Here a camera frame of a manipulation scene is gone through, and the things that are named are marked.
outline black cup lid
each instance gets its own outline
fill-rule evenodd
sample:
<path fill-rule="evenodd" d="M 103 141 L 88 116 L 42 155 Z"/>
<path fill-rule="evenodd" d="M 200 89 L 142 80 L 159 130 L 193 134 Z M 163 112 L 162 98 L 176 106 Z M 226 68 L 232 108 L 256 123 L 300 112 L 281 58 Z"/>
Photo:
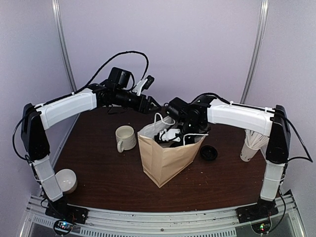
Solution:
<path fill-rule="evenodd" d="M 212 161 L 217 158 L 217 150 L 210 145 L 202 146 L 199 153 L 201 157 L 206 161 Z"/>

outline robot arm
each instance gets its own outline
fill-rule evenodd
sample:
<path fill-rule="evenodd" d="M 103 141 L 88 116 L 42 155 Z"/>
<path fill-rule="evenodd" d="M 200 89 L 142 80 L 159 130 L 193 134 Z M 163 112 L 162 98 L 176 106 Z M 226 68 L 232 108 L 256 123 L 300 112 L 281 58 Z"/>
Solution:
<path fill-rule="evenodd" d="M 177 135 L 181 138 L 179 145 L 182 145 L 185 134 L 202 133 L 208 123 L 249 129 L 270 137 L 266 152 L 266 172 L 257 205 L 260 213 L 258 215 L 266 216 L 270 212 L 288 162 L 290 130 L 287 122 L 282 119 L 282 116 L 286 117 L 284 107 L 277 105 L 275 109 L 259 108 L 204 94 L 189 104 L 180 98 L 174 98 L 169 102 L 166 113 L 182 124 Z M 194 138 L 186 139 L 186 144 L 192 142 Z"/>
<path fill-rule="evenodd" d="M 144 114 L 160 110 L 160 105 L 151 96 L 146 98 L 141 93 L 123 89 L 128 84 L 129 76 L 130 72 L 113 68 L 109 79 L 101 84 L 92 84 L 77 94 L 73 93 L 71 96 L 54 100 L 52 103 L 36 106 L 27 104 L 24 107 L 25 119 L 22 123 L 21 138 L 29 154 L 30 165 L 34 168 L 47 198 L 52 202 L 62 198 L 63 193 L 50 164 L 46 130 L 81 112 L 113 104 L 133 108 Z M 143 80 L 148 81 L 148 78 L 151 83 L 154 81 L 151 76 Z"/>

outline white wall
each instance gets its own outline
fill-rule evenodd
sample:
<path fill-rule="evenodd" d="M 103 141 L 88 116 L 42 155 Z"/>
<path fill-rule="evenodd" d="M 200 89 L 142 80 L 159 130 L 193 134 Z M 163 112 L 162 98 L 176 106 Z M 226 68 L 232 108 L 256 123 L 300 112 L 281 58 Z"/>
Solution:
<path fill-rule="evenodd" d="M 270 1 L 258 67 L 247 104 L 285 106 L 316 161 L 316 1 Z M 292 132 L 290 157 L 305 156 Z M 316 236 L 316 164 L 290 162 L 283 189 L 293 191 L 308 236 Z"/>
<path fill-rule="evenodd" d="M 256 38 L 260 0 L 60 0 L 71 66 L 83 86 L 112 55 L 140 50 L 156 78 L 148 95 L 160 103 L 217 92 L 240 101 Z M 138 81 L 145 60 L 121 56 L 112 66 Z"/>
<path fill-rule="evenodd" d="M 69 93 L 51 0 L 0 1 L 0 236 L 17 234 L 30 194 L 39 187 L 25 161 L 12 148 L 12 132 L 27 103 Z M 48 131 L 51 157 L 73 119 Z M 25 154 L 20 139 L 17 148 Z"/>

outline wooden table surface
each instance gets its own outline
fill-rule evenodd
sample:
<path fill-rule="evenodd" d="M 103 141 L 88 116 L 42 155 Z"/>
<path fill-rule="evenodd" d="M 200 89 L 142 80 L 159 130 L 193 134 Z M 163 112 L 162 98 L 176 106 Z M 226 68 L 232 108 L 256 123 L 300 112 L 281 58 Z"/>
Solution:
<path fill-rule="evenodd" d="M 191 211 L 256 202 L 266 163 L 260 151 L 251 162 L 239 154 L 244 130 L 212 125 L 203 145 L 217 149 L 215 161 L 197 154 L 194 162 L 162 188 L 143 172 L 138 145 L 117 152 L 115 130 L 131 125 L 135 131 L 153 122 L 154 115 L 135 111 L 108 115 L 107 109 L 82 113 L 56 164 L 55 171 L 72 169 L 78 179 L 70 204 L 119 211 Z"/>

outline paper bag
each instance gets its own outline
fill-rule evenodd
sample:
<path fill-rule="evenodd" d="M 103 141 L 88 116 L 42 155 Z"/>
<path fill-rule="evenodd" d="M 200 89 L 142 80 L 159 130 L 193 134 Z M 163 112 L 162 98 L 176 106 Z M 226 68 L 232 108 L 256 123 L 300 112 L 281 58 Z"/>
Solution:
<path fill-rule="evenodd" d="M 191 164 L 207 134 L 195 134 L 196 143 L 175 148 L 163 148 L 154 140 L 161 130 L 174 125 L 169 116 L 162 119 L 161 114 L 155 114 L 155 121 L 145 126 L 138 134 L 139 150 L 144 172 L 161 188 L 185 167 Z"/>

